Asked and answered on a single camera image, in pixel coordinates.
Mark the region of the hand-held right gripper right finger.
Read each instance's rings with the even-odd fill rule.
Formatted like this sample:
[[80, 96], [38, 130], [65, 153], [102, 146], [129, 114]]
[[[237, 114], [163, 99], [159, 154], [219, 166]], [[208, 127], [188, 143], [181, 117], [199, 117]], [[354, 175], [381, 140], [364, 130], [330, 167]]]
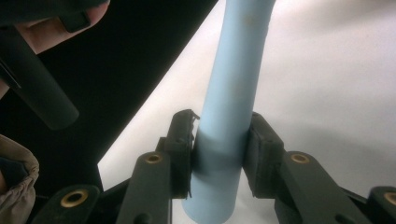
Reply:
[[275, 130], [258, 113], [251, 118], [243, 169], [252, 195], [274, 199], [277, 170], [284, 154], [284, 143]]

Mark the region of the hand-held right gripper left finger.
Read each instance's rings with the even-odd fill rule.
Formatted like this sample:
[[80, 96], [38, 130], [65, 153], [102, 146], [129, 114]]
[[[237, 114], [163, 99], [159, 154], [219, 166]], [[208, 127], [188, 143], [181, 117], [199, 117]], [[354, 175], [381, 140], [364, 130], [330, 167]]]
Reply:
[[160, 139], [160, 152], [171, 161], [171, 192], [173, 199], [185, 199], [191, 194], [191, 153], [194, 122], [199, 117], [185, 109], [172, 117], [168, 133]]

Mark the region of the white table board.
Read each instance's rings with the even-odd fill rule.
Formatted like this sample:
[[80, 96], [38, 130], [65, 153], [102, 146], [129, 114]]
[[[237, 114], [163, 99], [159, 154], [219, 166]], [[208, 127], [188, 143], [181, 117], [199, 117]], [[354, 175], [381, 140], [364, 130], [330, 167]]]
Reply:
[[[105, 189], [131, 176], [176, 112], [201, 111], [224, 10], [219, 0], [99, 161]], [[343, 188], [396, 187], [396, 0], [276, 0], [254, 108]]]

